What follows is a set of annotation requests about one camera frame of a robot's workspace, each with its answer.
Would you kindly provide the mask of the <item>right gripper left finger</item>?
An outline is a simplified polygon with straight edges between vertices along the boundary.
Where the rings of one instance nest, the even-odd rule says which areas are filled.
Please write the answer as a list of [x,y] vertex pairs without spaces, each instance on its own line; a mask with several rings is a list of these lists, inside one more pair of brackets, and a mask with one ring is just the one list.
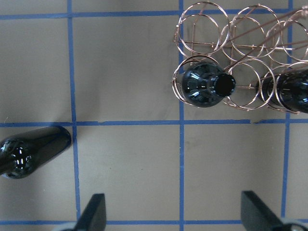
[[104,193],[94,194],[75,225],[76,231],[104,231],[106,205]]

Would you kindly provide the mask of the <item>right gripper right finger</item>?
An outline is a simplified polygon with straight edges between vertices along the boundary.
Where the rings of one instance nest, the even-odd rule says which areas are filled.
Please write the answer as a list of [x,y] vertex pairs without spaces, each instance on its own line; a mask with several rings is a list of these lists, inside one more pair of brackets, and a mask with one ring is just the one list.
[[291,231],[293,226],[278,218],[254,191],[241,192],[241,222],[246,231]]

